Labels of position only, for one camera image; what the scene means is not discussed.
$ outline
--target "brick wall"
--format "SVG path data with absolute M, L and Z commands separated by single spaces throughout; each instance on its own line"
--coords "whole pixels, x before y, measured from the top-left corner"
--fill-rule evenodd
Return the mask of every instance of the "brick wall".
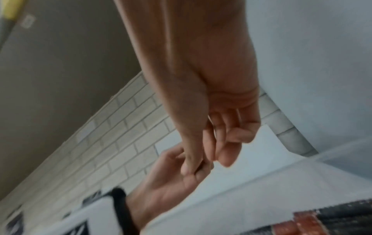
M 316 153 L 263 91 L 259 105 L 262 123 L 288 150 Z M 20 204 L 26 232 L 33 234 L 101 188 L 120 185 L 132 191 L 159 155 L 154 144 L 173 130 L 161 102 L 138 74 L 0 202 L 2 228 Z

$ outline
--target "white wall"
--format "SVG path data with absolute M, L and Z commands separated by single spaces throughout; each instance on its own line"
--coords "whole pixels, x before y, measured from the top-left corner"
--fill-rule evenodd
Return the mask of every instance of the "white wall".
M 260 84 L 324 151 L 372 134 L 372 1 L 247 2 Z
M 262 123 L 287 149 L 306 156 L 316 153 L 263 91 L 259 105 Z M 120 185 L 130 192 L 157 159 L 154 145 L 172 130 L 140 73 L 0 202 L 1 228 L 20 204 L 26 232 L 32 234 L 103 187 Z

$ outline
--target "human hand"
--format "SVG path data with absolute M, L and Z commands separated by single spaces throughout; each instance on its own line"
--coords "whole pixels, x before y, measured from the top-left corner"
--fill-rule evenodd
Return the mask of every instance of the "human hand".
M 182 176 L 180 169 L 184 161 L 181 144 L 164 151 L 147 177 L 126 197 L 133 222 L 139 230 L 158 215 L 180 204 L 213 169 L 213 163 L 205 160 L 195 174 Z
M 181 172 L 195 172 L 203 152 L 231 166 L 260 127 L 245 1 L 115 2 L 145 77 L 181 134 Z

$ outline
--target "hand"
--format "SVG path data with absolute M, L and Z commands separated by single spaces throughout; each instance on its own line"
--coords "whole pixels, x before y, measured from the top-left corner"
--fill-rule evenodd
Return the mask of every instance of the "hand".
M 147 177 L 127 196 L 126 204 L 139 230 L 158 215 L 180 204 L 213 168 L 213 164 L 205 160 L 195 174 L 184 177 L 180 174 L 184 161 L 181 144 L 163 152 Z
M 245 1 L 115 2 L 145 77 L 181 134 L 182 173 L 195 172 L 203 151 L 231 166 L 260 127 Z

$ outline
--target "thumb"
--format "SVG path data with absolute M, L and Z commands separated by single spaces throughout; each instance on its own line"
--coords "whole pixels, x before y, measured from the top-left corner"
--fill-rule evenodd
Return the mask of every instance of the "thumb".
M 180 132 L 180 135 L 186 157 L 181 167 L 181 174 L 193 174 L 203 161 L 203 130 L 194 133 Z

